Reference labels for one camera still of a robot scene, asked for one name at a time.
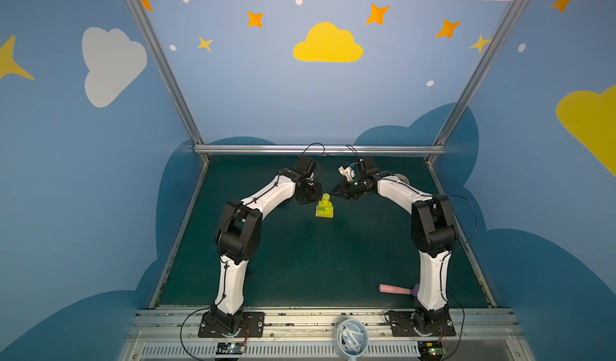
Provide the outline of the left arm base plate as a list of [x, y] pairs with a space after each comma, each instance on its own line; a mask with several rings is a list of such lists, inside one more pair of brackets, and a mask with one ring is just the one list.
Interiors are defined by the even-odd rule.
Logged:
[[224, 314], [219, 311], [203, 314], [198, 330], [199, 338], [261, 338], [264, 330], [263, 312]]

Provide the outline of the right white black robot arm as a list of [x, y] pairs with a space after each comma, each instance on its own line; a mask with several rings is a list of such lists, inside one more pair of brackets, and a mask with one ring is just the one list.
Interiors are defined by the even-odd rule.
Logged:
[[376, 193], [412, 216], [412, 241], [420, 254], [413, 329], [419, 335], [431, 335], [446, 327], [451, 320], [447, 299], [449, 261], [458, 239], [449, 197], [424, 192], [401, 174], [379, 170], [373, 157], [359, 157], [338, 171], [343, 179], [330, 193], [332, 196], [358, 200]]

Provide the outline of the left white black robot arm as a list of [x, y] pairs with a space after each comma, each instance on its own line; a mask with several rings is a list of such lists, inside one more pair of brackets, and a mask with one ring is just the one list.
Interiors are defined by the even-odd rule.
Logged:
[[316, 166], [315, 159], [301, 155], [292, 167], [277, 171], [256, 193], [238, 202], [226, 202], [214, 236], [221, 266], [218, 293], [207, 315], [207, 322], [223, 335], [234, 335], [241, 328], [245, 275], [260, 245], [263, 221], [292, 198], [301, 205], [321, 199]]

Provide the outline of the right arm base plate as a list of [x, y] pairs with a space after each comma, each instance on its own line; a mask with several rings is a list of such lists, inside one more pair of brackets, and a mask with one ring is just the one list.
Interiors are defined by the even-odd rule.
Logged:
[[387, 311], [386, 321], [394, 337], [450, 337], [457, 334], [452, 320], [434, 320], [429, 314], [417, 311]]

